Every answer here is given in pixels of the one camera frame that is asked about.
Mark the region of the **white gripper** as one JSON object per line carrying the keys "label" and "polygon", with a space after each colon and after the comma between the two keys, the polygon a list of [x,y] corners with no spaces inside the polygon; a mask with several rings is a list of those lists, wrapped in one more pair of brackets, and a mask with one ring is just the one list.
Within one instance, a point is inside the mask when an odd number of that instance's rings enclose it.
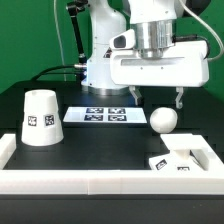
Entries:
{"label": "white gripper", "polygon": [[143,59],[134,50],[118,50],[111,54],[111,78],[115,84],[127,85],[135,105],[142,103],[136,86],[176,87],[175,104],[183,107],[183,87],[200,87],[209,80],[205,41],[177,42],[159,59]]}

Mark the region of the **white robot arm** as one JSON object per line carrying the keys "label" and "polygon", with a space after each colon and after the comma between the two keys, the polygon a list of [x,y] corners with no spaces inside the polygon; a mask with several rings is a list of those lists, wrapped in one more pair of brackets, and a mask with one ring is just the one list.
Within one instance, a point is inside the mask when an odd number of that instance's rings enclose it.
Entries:
{"label": "white robot arm", "polygon": [[85,90],[100,95],[129,91],[140,105],[141,86],[200,87],[209,80],[206,41],[174,35],[186,0],[124,0],[130,19],[108,0],[89,0],[92,55],[87,60]]}

